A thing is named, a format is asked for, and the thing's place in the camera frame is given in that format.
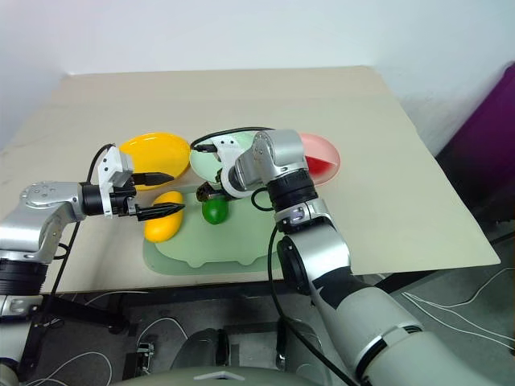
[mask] purple object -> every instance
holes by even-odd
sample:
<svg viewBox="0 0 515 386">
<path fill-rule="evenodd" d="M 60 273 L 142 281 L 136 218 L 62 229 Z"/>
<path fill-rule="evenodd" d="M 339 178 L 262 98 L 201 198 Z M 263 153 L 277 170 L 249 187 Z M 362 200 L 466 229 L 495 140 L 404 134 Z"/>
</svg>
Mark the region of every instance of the purple object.
<svg viewBox="0 0 515 386">
<path fill-rule="evenodd" d="M 474 213 L 496 207 L 483 220 L 515 217 L 515 64 L 436 159 Z"/>
</svg>

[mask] red object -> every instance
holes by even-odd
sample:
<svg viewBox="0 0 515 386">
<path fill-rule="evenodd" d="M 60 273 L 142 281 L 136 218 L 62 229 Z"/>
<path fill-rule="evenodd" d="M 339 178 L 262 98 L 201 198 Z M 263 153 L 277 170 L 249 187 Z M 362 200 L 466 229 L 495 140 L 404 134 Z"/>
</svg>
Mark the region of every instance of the red object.
<svg viewBox="0 0 515 386">
<path fill-rule="evenodd" d="M 334 165 L 330 162 L 325 162 L 319 158 L 313 158 L 306 156 L 307 167 L 312 175 L 322 175 L 329 171 Z"/>
</svg>

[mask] white wall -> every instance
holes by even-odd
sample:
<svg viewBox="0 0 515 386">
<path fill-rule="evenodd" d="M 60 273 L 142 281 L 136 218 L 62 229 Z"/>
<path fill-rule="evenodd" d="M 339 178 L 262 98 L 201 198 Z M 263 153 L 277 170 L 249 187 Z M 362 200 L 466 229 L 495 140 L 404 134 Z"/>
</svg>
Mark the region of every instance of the white wall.
<svg viewBox="0 0 515 386">
<path fill-rule="evenodd" d="M 515 59 L 513 0 L 0 0 L 0 147 L 63 74 L 374 66 L 435 154 Z"/>
</svg>

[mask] white cable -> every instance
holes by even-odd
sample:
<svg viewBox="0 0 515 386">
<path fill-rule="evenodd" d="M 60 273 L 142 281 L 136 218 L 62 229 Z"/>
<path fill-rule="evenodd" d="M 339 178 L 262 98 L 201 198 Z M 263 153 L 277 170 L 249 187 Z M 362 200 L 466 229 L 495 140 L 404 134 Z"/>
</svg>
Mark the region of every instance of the white cable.
<svg viewBox="0 0 515 386">
<path fill-rule="evenodd" d="M 454 308 L 454 307 L 458 307 L 458 306 L 466 306 L 467 304 L 470 304 L 472 302 L 474 302 L 476 300 L 476 298 L 478 297 L 478 295 L 480 294 L 480 292 L 482 290 L 484 290 L 484 287 L 486 287 L 488 284 L 490 284 L 492 282 L 493 279 L 495 279 L 497 276 L 499 276 L 500 274 L 504 273 L 504 272 L 507 272 L 507 271 L 513 271 L 515 268 L 504 268 L 504 269 L 501 269 L 499 272 L 497 272 L 495 275 L 493 275 L 492 277 L 490 277 L 486 283 L 484 283 L 473 295 L 470 299 L 468 299 L 467 301 L 465 302 L 461 302 L 461 303 L 456 303 L 456 304 L 452 304 L 450 306 L 444 306 L 444 305 L 439 305 L 441 306 L 442 308 Z"/>
<path fill-rule="evenodd" d="M 105 356 L 104 354 L 102 354 L 101 352 L 96 352 L 96 351 L 88 351 L 88 352 L 84 352 L 82 354 L 79 354 L 77 356 L 74 356 L 73 358 L 67 360 L 66 362 L 64 362 L 63 364 L 61 364 L 52 374 L 50 374 L 49 376 L 47 376 L 46 378 L 42 378 L 41 380 L 33 380 L 32 382 L 30 382 L 29 384 L 27 384 L 26 386 L 40 386 L 43 382 L 46 382 L 48 380 L 50 380 L 51 382 L 56 382 L 57 380 L 54 380 L 52 379 L 52 377 L 57 374 L 57 372 L 59 372 L 64 366 L 66 366 L 67 364 L 73 362 L 75 359 L 79 359 L 83 356 L 86 356 L 86 355 L 99 355 L 101 356 L 102 358 L 105 359 L 105 362 L 107 362 L 107 365 L 109 367 L 109 378 L 107 379 L 107 382 L 105 384 L 105 386 L 108 386 L 110 383 L 111 383 L 111 378 L 113 378 L 113 366 L 111 366 L 111 362 L 109 361 L 109 359 L 107 358 L 107 356 Z"/>
<path fill-rule="evenodd" d="M 171 321 L 171 322 L 175 323 L 175 325 L 180 329 L 180 332 L 182 332 L 182 333 L 183 333 L 184 338 L 186 338 L 186 339 L 187 339 L 186 331 L 183 329 L 183 327 L 180 325 L 180 323 L 177 321 L 177 319 L 175 319 L 175 318 L 160 318 L 160 319 L 158 319 L 158 320 L 154 320 L 151 324 L 149 324 L 149 325 L 145 328 L 145 330 L 143 330 L 143 332 L 138 336 L 138 341 L 136 342 L 136 347 L 138 347 L 138 346 L 139 346 L 139 342 L 140 342 L 140 340 L 142 340 L 142 336 L 143 336 L 143 335 L 144 335 L 144 334 L 145 334 L 145 333 L 146 333 L 146 332 L 147 332 L 147 331 L 148 331 L 148 330 L 149 330 L 149 329 L 150 329 L 154 324 L 159 323 L 159 322 L 161 322 L 161 321 L 163 321 L 163 320 L 169 320 L 169 321 Z"/>
<path fill-rule="evenodd" d="M 475 336 L 478 336 L 480 338 L 483 338 L 483 339 L 487 339 L 487 340 L 491 340 L 492 342 L 495 342 L 495 343 L 498 343 L 500 344 L 501 346 L 504 346 L 506 348 L 508 348 L 509 350 L 512 350 L 513 347 L 507 345 L 507 344 L 504 344 L 494 338 L 490 338 L 489 336 L 486 336 L 486 335 L 482 335 L 482 334 L 477 334 L 476 332 L 472 332 L 472 331 L 466 331 L 466 330 L 461 330 L 457 327 L 454 327 L 454 326 L 451 326 L 445 322 L 443 322 L 442 320 L 436 318 L 433 314 L 431 314 L 429 311 L 426 311 L 424 310 L 414 299 L 410 298 L 409 296 L 407 296 L 406 294 L 402 294 L 402 296 L 404 296 L 409 302 L 412 302 L 417 308 L 419 308 L 424 314 L 426 314 L 427 316 L 429 316 L 430 318 L 434 319 L 436 322 L 444 325 L 445 327 L 448 327 L 450 328 L 451 330 L 454 330 L 454 331 L 458 331 L 458 332 L 462 332 L 464 334 L 469 334 L 469 335 L 475 335 Z"/>
<path fill-rule="evenodd" d="M 96 296 L 95 298 L 91 299 L 91 300 L 88 300 L 86 303 L 84 303 L 85 306 L 93 303 L 94 301 L 96 301 L 97 299 L 100 299 L 104 296 L 107 296 L 107 295 L 112 295 L 112 294 L 148 294 L 148 291 L 113 291 L 113 292 L 106 292 L 105 294 L 100 294 L 98 296 Z"/>
<path fill-rule="evenodd" d="M 43 382 L 54 382 L 55 384 L 60 384 L 61 386 L 68 386 L 65 382 L 62 380 L 54 380 L 53 378 L 46 378 L 46 379 L 40 379 L 40 380 L 33 380 L 29 384 L 26 384 L 25 386 L 30 386 L 32 384 L 35 384 L 36 382 L 43 381 Z"/>
<path fill-rule="evenodd" d="M 499 338 L 504 338 L 504 339 L 507 339 L 507 340 L 511 340 L 512 342 L 515 342 L 514 338 L 510 338 L 509 336 L 506 336 L 506 335 L 503 335 L 503 334 L 498 334 L 498 333 L 496 333 L 494 331 L 487 330 L 486 328 L 484 328 L 482 326 L 479 326 L 479 325 L 475 324 L 474 322 L 471 322 L 470 320 L 468 320 L 467 318 L 465 318 L 461 314 L 458 314 L 456 311 L 440 307 L 440 304 L 438 304 L 438 303 L 428 302 L 427 300 L 419 298 L 418 296 L 413 295 L 413 294 L 408 294 L 407 292 L 404 292 L 402 294 L 405 295 L 405 297 L 406 297 L 406 295 L 408 295 L 409 297 L 411 297 L 412 299 L 414 299 L 416 301 L 419 301 L 419 302 L 422 302 L 422 303 L 426 303 L 428 306 L 432 306 L 432 307 L 437 308 L 439 310 L 446 311 L 446 312 L 449 312 L 449 313 L 451 313 L 453 315 L 456 315 L 458 318 L 461 318 L 462 320 L 464 320 L 465 322 L 467 322 L 468 324 L 470 324 L 471 326 L 474 326 L 475 328 L 477 328 L 479 330 L 482 330 L 482 331 L 487 332 L 489 334 L 498 336 Z"/>
</svg>

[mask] yellow mango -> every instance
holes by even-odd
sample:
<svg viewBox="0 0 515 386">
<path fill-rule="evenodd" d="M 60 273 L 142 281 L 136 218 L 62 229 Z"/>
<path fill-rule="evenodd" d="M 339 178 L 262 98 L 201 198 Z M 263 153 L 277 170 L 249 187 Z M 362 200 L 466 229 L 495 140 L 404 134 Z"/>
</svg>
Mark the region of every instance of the yellow mango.
<svg viewBox="0 0 515 386">
<path fill-rule="evenodd" d="M 183 203 L 183 195 L 178 191 L 169 191 L 160 195 L 153 203 Z M 171 239 L 180 228 L 183 222 L 183 211 L 160 219 L 148 220 L 145 222 L 145 238 L 151 243 L 162 243 Z"/>
</svg>

